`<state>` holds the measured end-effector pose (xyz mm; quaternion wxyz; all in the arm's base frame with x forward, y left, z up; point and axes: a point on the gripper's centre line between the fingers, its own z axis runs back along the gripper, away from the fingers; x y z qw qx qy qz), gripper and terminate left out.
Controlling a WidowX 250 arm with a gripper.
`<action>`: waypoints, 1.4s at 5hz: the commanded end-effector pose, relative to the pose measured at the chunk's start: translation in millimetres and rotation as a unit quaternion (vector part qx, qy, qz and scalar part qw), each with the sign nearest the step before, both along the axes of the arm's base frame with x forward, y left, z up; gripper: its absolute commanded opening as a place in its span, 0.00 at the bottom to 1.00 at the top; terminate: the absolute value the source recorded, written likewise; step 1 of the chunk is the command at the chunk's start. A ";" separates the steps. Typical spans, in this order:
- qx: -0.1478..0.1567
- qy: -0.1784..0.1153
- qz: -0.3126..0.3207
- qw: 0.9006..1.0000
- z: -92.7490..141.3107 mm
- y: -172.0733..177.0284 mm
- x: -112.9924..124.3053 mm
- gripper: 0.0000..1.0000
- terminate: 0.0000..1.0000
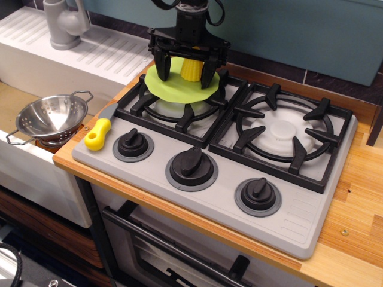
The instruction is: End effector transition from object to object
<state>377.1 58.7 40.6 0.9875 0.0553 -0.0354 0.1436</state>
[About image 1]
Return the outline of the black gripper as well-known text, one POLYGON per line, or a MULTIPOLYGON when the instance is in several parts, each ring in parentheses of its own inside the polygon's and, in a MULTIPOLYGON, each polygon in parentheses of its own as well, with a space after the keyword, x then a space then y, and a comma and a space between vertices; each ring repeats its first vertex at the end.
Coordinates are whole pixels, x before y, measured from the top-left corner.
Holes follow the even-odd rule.
POLYGON ((158 77, 166 81, 171 68, 171 56, 204 61, 201 89, 209 87, 219 65, 227 63, 230 43, 211 34, 206 24, 211 19, 208 11, 186 13, 178 10, 176 25, 168 28, 149 28, 148 50, 154 52, 158 77))

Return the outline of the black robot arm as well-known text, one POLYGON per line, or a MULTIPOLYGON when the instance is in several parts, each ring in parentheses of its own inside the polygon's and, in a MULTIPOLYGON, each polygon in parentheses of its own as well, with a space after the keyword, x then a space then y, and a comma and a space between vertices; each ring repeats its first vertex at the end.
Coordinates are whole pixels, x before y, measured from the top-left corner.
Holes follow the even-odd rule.
POLYGON ((153 2, 163 10, 176 9, 176 24, 168 28, 149 28, 148 50, 154 56, 158 77, 166 81, 170 74, 171 57, 203 62, 200 76, 201 88, 209 87, 216 69, 227 63, 230 42, 211 34, 206 25, 219 26, 225 18, 221 1, 216 3, 222 10, 221 18, 214 23, 209 14, 208 1, 153 2))

